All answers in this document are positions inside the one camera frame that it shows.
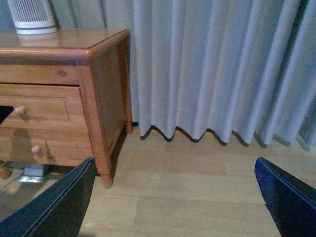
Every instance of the white fan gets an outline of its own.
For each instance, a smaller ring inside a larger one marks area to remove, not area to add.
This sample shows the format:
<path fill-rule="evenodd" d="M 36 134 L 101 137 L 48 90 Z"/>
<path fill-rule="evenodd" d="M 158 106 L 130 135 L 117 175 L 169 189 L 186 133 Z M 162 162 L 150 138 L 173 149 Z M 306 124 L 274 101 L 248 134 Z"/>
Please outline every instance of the white fan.
<path fill-rule="evenodd" d="M 21 35 L 57 31 L 47 0 L 8 0 L 16 32 Z"/>

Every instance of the dresser top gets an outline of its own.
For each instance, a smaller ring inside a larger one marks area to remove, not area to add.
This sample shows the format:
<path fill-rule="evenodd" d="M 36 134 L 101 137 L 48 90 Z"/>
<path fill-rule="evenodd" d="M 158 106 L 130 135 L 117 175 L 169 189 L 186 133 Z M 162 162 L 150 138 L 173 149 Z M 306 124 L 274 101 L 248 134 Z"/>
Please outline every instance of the dresser top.
<path fill-rule="evenodd" d="M 59 30 L 43 35 L 18 35 L 16 31 L 0 32 L 0 48 L 90 49 L 119 34 L 119 29 Z"/>

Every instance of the turned wooden leg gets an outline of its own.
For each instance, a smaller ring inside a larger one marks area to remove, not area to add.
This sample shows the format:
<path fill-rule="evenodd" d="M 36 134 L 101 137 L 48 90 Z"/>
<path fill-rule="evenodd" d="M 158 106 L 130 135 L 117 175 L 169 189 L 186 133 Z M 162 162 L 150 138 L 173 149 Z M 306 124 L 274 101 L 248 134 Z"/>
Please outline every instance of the turned wooden leg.
<path fill-rule="evenodd" d="M 128 122 L 127 122 L 127 125 L 126 125 L 126 132 L 127 132 L 128 134 L 130 134 L 130 133 L 133 132 L 133 124 L 132 124 L 131 121 L 128 121 Z"/>
<path fill-rule="evenodd" d="M 104 188 L 108 189 L 112 186 L 113 178 L 110 174 L 101 174 L 101 179 Z"/>
<path fill-rule="evenodd" d="M 0 178 L 1 179 L 7 179 L 10 177 L 11 171 L 6 166 L 5 162 L 3 160 L 0 160 Z"/>

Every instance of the white curtain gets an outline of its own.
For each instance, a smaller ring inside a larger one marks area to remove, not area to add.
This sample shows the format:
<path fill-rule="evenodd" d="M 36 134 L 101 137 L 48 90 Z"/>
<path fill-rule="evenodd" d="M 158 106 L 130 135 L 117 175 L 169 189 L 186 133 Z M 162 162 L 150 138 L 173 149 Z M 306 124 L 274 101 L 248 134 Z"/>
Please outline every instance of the white curtain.
<path fill-rule="evenodd" d="M 316 0 L 51 2 L 61 28 L 131 30 L 141 135 L 177 126 L 194 139 L 209 128 L 223 142 L 235 131 L 316 144 Z"/>

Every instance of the electrical outlet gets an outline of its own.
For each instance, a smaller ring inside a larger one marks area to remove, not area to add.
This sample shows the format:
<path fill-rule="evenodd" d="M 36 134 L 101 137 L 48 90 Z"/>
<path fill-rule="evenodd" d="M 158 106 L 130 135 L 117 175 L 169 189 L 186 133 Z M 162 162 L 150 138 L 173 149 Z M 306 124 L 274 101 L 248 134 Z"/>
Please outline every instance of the electrical outlet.
<path fill-rule="evenodd" d="M 25 176 L 36 176 L 43 177 L 48 169 L 49 165 L 47 164 L 34 164 L 27 163 L 24 167 Z"/>

